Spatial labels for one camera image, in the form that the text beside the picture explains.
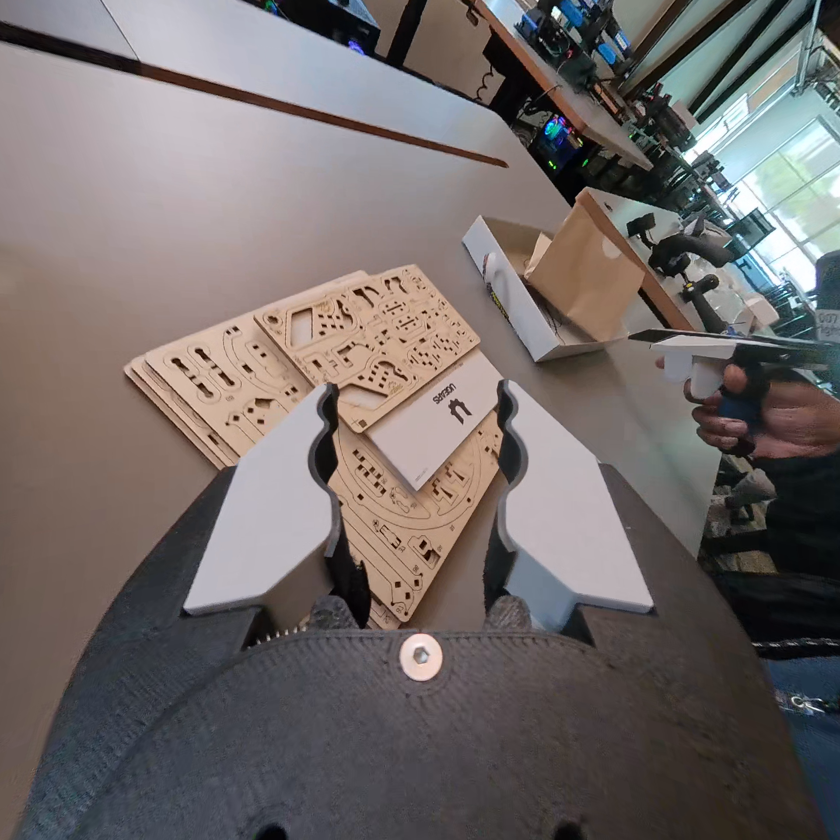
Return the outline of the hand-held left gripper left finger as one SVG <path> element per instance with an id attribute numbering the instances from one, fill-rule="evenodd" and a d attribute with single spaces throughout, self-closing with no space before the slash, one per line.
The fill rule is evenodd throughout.
<path id="1" fill-rule="evenodd" d="M 334 384 L 317 386 L 239 459 L 186 595 L 186 613 L 257 606 L 278 627 L 292 627 L 320 596 L 334 592 L 353 625 L 366 627 L 366 570 L 351 555 L 341 504 L 329 486 L 338 466 L 339 393 Z"/>

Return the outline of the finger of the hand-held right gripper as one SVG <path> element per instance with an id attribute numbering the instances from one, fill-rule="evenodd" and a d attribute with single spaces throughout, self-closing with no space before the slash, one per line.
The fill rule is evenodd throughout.
<path id="1" fill-rule="evenodd" d="M 740 343 L 757 343 L 775 347 L 787 347 L 787 339 L 778 339 L 771 337 L 764 337 L 753 335 L 749 337 L 742 336 L 738 333 L 709 333 L 698 331 L 683 331 L 675 329 L 645 329 L 638 332 L 633 332 L 628 335 L 630 340 L 646 342 L 646 343 L 662 343 L 670 339 L 687 340 L 697 343 L 701 340 L 715 340 L 728 341 Z"/>
<path id="2" fill-rule="evenodd" d="M 669 339 L 654 343 L 653 348 L 664 359 L 667 382 L 689 384 L 690 395 L 706 400 L 720 389 L 723 373 L 732 357 L 732 342 Z"/>

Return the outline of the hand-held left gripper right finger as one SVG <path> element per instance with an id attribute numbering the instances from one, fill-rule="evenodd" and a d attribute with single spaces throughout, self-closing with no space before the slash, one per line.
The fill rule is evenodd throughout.
<path id="1" fill-rule="evenodd" d="M 524 601 L 536 627 L 566 627 L 578 606 L 650 613 L 598 458 L 518 383 L 500 381 L 497 396 L 507 487 L 486 553 L 486 613 L 504 595 Z"/>

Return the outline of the large wooden puzzle sheet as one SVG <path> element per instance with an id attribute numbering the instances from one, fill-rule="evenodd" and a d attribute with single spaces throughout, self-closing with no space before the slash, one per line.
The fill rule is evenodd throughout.
<path id="1" fill-rule="evenodd" d="M 490 406 L 411 488 L 373 431 L 476 356 L 477 333 L 417 266 L 332 280 L 132 360 L 126 375 L 219 469 L 235 466 L 315 385 L 342 391 L 329 484 L 371 585 L 371 624 L 411 618 L 498 471 Z"/>
<path id="2" fill-rule="evenodd" d="M 123 371 L 216 469 L 236 466 L 239 456 L 208 426 L 188 418 L 186 411 L 175 405 L 174 397 L 165 395 L 164 388 L 154 384 L 141 366 L 139 360 L 132 360 Z"/>
<path id="3" fill-rule="evenodd" d="M 188 418 L 208 426 L 239 457 L 246 454 L 274 426 L 283 421 L 312 389 L 285 359 L 257 358 L 245 361 L 216 360 L 209 346 L 188 350 L 147 353 L 141 371 L 151 374 L 154 384 L 174 397 L 175 405 Z M 396 595 L 399 609 L 413 604 L 414 590 L 403 573 L 395 573 L 379 551 L 381 537 L 395 531 L 376 514 L 367 522 L 365 502 L 375 501 L 380 490 L 390 490 L 384 467 L 376 465 L 373 452 L 360 436 L 343 423 L 334 435 L 339 465 L 330 486 L 339 496 L 350 551 L 364 563 L 371 585 L 371 624 L 397 629 L 401 617 L 389 602 Z"/>

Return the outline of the white cardboard tray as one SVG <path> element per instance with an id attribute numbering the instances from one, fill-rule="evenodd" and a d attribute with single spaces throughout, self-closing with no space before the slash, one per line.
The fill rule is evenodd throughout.
<path id="1" fill-rule="evenodd" d="M 604 350 L 629 335 L 625 319 L 620 317 L 606 339 L 596 339 L 546 301 L 540 292 L 530 288 L 524 276 L 531 259 L 535 255 L 542 258 L 552 240 L 552 236 L 537 227 L 484 216 L 478 216 L 462 239 L 487 295 L 481 275 L 482 261 L 488 252 L 497 254 L 505 279 L 499 276 L 493 285 L 510 323 L 504 320 L 537 363 Z"/>

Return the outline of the brown paper pouch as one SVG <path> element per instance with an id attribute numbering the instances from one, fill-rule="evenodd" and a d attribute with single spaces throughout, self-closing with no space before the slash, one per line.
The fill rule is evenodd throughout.
<path id="1" fill-rule="evenodd" d="M 644 269 L 620 239 L 596 211 L 576 203 L 551 240 L 539 239 L 524 272 L 541 299 L 598 342 L 624 335 L 626 310 L 643 284 Z"/>

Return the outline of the instruction booklet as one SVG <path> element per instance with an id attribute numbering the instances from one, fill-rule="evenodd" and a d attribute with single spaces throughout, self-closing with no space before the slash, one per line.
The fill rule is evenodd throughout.
<path id="1" fill-rule="evenodd" d="M 364 435 L 419 490 L 495 409 L 501 375 L 473 349 Z"/>

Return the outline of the small wooden puzzle sheet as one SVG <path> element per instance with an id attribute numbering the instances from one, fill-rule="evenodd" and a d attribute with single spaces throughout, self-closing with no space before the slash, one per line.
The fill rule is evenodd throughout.
<path id="1" fill-rule="evenodd" d="M 480 345 L 417 265 L 356 271 L 255 311 L 310 385 L 339 388 L 340 419 L 366 434 Z"/>

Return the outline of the person's right forearm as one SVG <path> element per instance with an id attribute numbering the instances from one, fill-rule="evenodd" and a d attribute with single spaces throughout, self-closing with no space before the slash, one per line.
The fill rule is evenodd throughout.
<path id="1" fill-rule="evenodd" d="M 775 498 L 766 515 L 767 548 L 779 572 L 839 579 L 839 454 L 754 458 Z"/>

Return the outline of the person's right hand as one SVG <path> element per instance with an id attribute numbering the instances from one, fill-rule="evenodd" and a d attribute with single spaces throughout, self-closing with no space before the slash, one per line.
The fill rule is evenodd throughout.
<path id="1" fill-rule="evenodd" d="M 722 383 L 732 395 L 751 387 L 751 381 L 765 385 L 759 430 L 750 434 L 739 419 L 723 416 L 722 396 L 715 392 L 700 400 L 684 383 L 684 395 L 696 408 L 692 417 L 698 437 L 724 454 L 734 454 L 739 443 L 750 436 L 756 459 L 819 458 L 831 455 L 839 446 L 839 401 L 792 370 L 765 366 L 761 374 L 729 364 Z"/>

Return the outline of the bright window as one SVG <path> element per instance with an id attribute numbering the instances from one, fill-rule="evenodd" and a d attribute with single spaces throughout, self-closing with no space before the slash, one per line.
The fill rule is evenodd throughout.
<path id="1" fill-rule="evenodd" d="M 735 185 L 735 207 L 760 210 L 802 247 L 838 234 L 838 135 L 813 119 Z"/>

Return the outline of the black jacket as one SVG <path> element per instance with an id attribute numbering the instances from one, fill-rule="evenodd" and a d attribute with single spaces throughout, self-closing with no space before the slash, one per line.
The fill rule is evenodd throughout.
<path id="1" fill-rule="evenodd" d="M 811 574 L 710 573 L 761 658 L 839 656 L 839 582 Z"/>

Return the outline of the computer case with rgb fans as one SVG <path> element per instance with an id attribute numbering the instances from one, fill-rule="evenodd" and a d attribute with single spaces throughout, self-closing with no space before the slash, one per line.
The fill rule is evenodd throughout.
<path id="1" fill-rule="evenodd" d="M 380 27 L 362 1 L 279 1 L 292 23 L 361 53 L 373 56 Z"/>
<path id="2" fill-rule="evenodd" d="M 554 114 L 534 134 L 528 151 L 548 175 L 557 175 L 582 146 L 583 142 L 571 123 L 561 115 Z"/>

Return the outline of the long workbench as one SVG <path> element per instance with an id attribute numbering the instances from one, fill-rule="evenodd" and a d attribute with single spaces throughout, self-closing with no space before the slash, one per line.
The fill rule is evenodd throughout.
<path id="1" fill-rule="evenodd" d="M 627 132 L 603 106 L 586 92 L 575 91 L 519 34 L 516 23 L 523 9 L 514 1 L 475 1 L 477 14 L 487 23 L 490 32 L 499 38 L 512 60 L 521 66 L 521 74 L 528 77 L 547 99 L 574 126 L 576 132 L 603 148 L 618 154 L 626 162 L 644 171 L 653 164 L 629 139 Z"/>

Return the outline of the blue hoodie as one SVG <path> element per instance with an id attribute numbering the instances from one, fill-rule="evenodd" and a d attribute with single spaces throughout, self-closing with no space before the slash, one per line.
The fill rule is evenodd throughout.
<path id="1" fill-rule="evenodd" d="M 839 657 L 764 660 L 827 835 L 839 838 Z"/>

